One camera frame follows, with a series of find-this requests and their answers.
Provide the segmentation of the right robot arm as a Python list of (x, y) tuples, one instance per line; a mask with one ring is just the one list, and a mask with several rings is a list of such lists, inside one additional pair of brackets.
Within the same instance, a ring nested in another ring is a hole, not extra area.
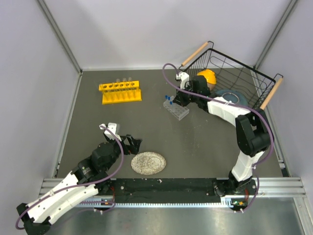
[(213, 97), (203, 75), (191, 78), (185, 72), (176, 74), (177, 87), (173, 102), (181, 107), (195, 103), (205, 112), (220, 117), (236, 129), (239, 156), (229, 173), (228, 188), (241, 193), (250, 182), (254, 168), (266, 150), (272, 151), (274, 137), (262, 109), (251, 109), (222, 96)]

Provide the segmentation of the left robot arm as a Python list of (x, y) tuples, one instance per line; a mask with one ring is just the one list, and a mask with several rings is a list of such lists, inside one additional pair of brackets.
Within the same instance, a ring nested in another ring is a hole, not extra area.
[(137, 154), (142, 139), (131, 135), (105, 137), (91, 155), (78, 163), (53, 189), (31, 203), (17, 206), (18, 221), (28, 235), (44, 235), (66, 212), (86, 199), (106, 194), (111, 188), (108, 170), (119, 157)]

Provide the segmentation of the clear plastic tube rack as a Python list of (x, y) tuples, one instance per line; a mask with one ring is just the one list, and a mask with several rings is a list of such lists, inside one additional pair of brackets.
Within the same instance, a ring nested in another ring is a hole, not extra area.
[(181, 107), (175, 103), (173, 103), (173, 106), (170, 107), (170, 103), (168, 102), (168, 100), (164, 101), (163, 107), (178, 120), (182, 120), (189, 114), (189, 109), (186, 107)]

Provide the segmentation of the speckled white plate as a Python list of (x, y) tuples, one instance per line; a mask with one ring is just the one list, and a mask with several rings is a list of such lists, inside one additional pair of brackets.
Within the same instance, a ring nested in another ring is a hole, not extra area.
[(141, 175), (154, 175), (166, 167), (165, 158), (155, 152), (142, 152), (131, 160), (131, 168)]

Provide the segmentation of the yellow brown bowl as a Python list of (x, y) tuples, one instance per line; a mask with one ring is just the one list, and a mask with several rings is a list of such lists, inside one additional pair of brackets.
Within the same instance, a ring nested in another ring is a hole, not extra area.
[(212, 91), (216, 84), (217, 79), (215, 73), (212, 70), (205, 69), (197, 73), (198, 76), (203, 76), (206, 79), (208, 88)]

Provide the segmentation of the blue plate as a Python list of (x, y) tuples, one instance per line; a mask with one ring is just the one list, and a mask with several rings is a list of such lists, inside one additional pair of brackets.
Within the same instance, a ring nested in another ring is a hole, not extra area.
[(223, 90), (218, 90), (215, 93), (218, 96), (221, 96), (226, 101), (231, 101), (234, 104), (248, 106), (247, 99), (242, 93), (238, 91), (223, 89)]

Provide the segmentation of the yellow test tube rack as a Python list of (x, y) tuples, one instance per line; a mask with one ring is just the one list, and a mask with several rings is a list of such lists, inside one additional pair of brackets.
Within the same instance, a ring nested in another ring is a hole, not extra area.
[(102, 93), (103, 105), (142, 101), (139, 81), (99, 84), (98, 90)]

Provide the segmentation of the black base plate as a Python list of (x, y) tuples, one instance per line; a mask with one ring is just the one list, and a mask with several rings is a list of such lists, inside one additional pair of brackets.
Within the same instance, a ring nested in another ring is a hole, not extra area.
[(112, 181), (117, 203), (215, 203), (227, 194), (216, 178), (120, 178)]

